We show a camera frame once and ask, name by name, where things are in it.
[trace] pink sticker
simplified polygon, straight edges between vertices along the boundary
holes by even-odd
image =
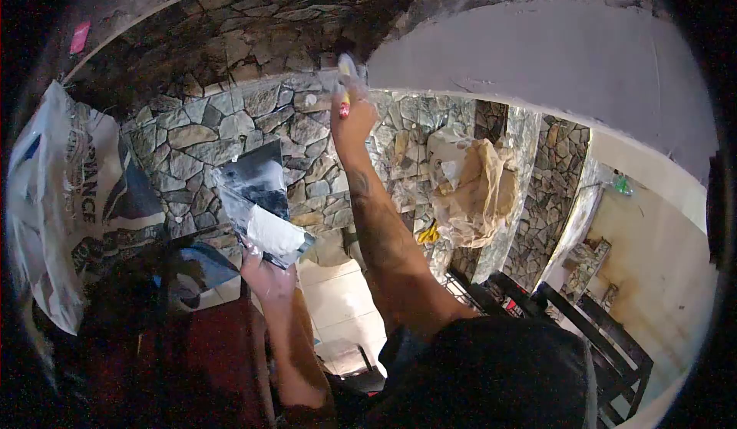
[[[85,48],[85,42],[87,42],[87,33],[89,30],[89,21],[79,23],[77,27],[74,28],[74,37],[71,38],[71,47],[69,48],[70,55],[80,53]]]

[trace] red object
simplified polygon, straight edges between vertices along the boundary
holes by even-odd
[[[341,119],[345,119],[348,116],[348,113],[351,111],[351,105],[348,102],[341,102],[340,103],[340,110],[338,111],[338,114],[340,114]]]
[[[87,33],[89,31],[89,21],[79,23],[77,27],[74,28],[74,37],[71,38],[71,47],[69,47],[70,55],[82,52],[82,50],[85,48],[85,43],[87,43]]]

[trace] cement bag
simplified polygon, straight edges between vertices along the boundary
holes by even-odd
[[[163,231],[164,213],[115,120],[52,82],[13,146],[7,232],[23,312],[31,295],[76,335],[85,286]]]
[[[438,232],[453,246],[488,245],[509,224],[517,178],[503,168],[488,139],[471,139],[443,128],[428,138],[432,203]]]

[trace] hand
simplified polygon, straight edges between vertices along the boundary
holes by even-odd
[[[284,270],[268,261],[264,261],[263,252],[247,239],[243,239],[246,248],[243,250],[243,264],[240,276],[253,290],[261,305],[291,305],[294,288],[297,284],[297,270],[294,265]]]
[[[369,102],[369,90],[355,77],[341,74],[340,83],[348,89],[351,108],[348,116],[341,120],[339,115],[343,88],[336,84],[332,94],[330,111],[330,129],[335,142],[335,150],[343,163],[350,161],[351,156],[365,152],[365,141],[376,123],[376,108]]]

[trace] white wall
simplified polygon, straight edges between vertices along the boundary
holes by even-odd
[[[368,61],[375,88],[472,93],[627,135],[701,184],[716,150],[706,85],[666,20],[604,0],[517,0],[420,24]]]
[[[612,250],[590,283],[619,286],[610,314],[654,361],[642,406],[695,360],[714,305],[717,272],[705,234],[673,205],[640,186],[608,189],[587,235]]]
[[[633,140],[599,131],[591,136],[589,155],[633,177],[706,233],[706,188],[668,157]]]

